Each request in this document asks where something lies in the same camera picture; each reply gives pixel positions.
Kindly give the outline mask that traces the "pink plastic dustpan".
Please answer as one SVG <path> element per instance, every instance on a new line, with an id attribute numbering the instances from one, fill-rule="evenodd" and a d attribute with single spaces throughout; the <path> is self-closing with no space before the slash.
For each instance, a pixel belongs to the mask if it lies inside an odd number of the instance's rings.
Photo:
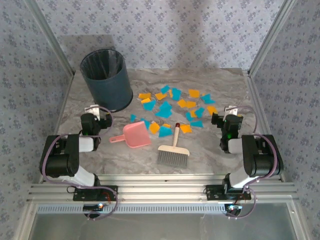
<path id="1" fill-rule="evenodd" d="M 109 138 L 110 143 L 125 141 L 130 148 L 150 145 L 151 139 L 144 121 L 127 124 L 123 127 L 123 134 Z"/>

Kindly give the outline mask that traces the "wooden hand brush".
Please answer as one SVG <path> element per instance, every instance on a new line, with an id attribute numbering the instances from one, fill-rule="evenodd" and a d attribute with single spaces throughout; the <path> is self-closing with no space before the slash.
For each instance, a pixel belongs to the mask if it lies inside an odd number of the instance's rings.
<path id="1" fill-rule="evenodd" d="M 183 147 L 178 147 L 180 123 L 175 124 L 172 145 L 160 145 L 158 147 L 157 164 L 171 167 L 187 168 L 190 151 Z"/>

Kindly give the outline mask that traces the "dark blue waste bin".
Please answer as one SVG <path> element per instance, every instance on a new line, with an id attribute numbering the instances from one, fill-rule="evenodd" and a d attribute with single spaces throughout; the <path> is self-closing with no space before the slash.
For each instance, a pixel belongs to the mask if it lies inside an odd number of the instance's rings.
<path id="1" fill-rule="evenodd" d="M 108 79 L 88 79 L 84 77 L 80 71 L 95 104 L 107 108 L 111 112 L 119 112 L 125 109 L 133 99 L 133 90 L 131 88 L 125 58 L 123 57 L 123 59 L 123 68 L 121 71 Z"/>

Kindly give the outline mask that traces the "clear plastic bin liner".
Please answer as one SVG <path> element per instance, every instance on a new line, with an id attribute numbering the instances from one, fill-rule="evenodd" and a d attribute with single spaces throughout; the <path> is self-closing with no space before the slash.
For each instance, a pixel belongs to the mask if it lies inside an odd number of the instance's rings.
<path id="1" fill-rule="evenodd" d="M 121 71 L 123 56 L 114 49 L 99 49 L 86 55 L 80 63 L 80 71 L 91 80 L 105 80 Z"/>

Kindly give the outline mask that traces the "small circuit board with LED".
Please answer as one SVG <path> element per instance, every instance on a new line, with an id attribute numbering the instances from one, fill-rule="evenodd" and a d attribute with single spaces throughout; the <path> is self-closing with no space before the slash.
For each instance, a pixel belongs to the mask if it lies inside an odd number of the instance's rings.
<path id="1" fill-rule="evenodd" d="M 85 204 L 82 208 L 84 212 L 101 212 L 104 209 L 105 205 L 103 203 L 97 204 Z"/>
<path id="2" fill-rule="evenodd" d="M 241 211 L 243 207 L 241 204 L 227 203 L 224 205 L 224 208 L 227 213 L 231 213 Z"/>

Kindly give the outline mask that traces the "shiny metal lower panel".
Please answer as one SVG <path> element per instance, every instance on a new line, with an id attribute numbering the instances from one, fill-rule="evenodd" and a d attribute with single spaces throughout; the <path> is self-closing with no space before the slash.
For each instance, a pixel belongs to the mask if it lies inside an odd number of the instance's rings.
<path id="1" fill-rule="evenodd" d="M 29 240 L 298 240 L 287 221 L 229 220 L 220 215 L 116 214 L 90 221 L 81 214 L 40 214 Z"/>

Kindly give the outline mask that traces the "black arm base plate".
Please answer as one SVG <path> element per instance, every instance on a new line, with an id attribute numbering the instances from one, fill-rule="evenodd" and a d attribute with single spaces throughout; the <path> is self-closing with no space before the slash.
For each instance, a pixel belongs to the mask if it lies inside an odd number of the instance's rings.
<path id="1" fill-rule="evenodd" d="M 227 187 L 226 185 L 206 185 L 203 192 L 208 201 L 235 201 L 252 199 L 251 194 L 243 192 L 241 188 Z"/>
<path id="2" fill-rule="evenodd" d="M 73 201 L 75 202 L 114 202 L 115 200 L 115 194 L 113 194 L 112 191 L 104 188 L 76 188 L 73 193 Z"/>

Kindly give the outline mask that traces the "wide aluminium mounting rail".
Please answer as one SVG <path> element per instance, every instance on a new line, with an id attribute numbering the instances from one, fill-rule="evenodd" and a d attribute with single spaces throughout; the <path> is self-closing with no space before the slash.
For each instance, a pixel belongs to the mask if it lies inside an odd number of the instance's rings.
<path id="1" fill-rule="evenodd" d="M 129 174 L 99 175 L 102 185 L 117 185 L 118 198 L 124 204 L 196 203 L 207 201 L 205 187 L 219 185 L 224 176 L 216 174 Z M 252 184 L 258 203 L 286 203 L 298 200 L 292 182 L 274 176 Z M 47 182 L 33 184 L 27 201 L 38 204 L 72 203 L 67 186 Z"/>

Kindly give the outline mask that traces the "aluminium upright post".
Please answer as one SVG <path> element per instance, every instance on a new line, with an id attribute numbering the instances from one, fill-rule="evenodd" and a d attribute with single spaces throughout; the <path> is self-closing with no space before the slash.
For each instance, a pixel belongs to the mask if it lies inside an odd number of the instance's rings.
<path id="1" fill-rule="evenodd" d="M 260 68 L 261 64 L 263 63 L 265 57 L 267 56 L 269 50 L 271 49 L 274 41 L 276 40 L 278 34 L 282 30 L 282 27 L 286 23 L 292 9 L 294 8 L 297 0 L 284 0 L 277 15 L 274 18 L 274 21 L 265 36 L 254 60 L 250 68 L 248 69 L 248 76 L 254 77 Z"/>
<path id="2" fill-rule="evenodd" d="M 36 0 L 23 0 L 28 7 L 29 11 L 31 12 L 35 22 L 38 24 L 39 28 L 41 29 L 42 33 L 44 34 L 48 44 L 52 48 L 53 52 L 55 53 L 59 63 L 61 64 L 62 68 L 66 72 L 66 74 L 73 78 L 75 75 L 75 71 L 71 67 L 64 51 L 62 50 L 55 34 L 53 33 L 52 29 L 50 28 L 49 23 L 47 22 L 44 14 L 42 13 L 38 3 Z"/>

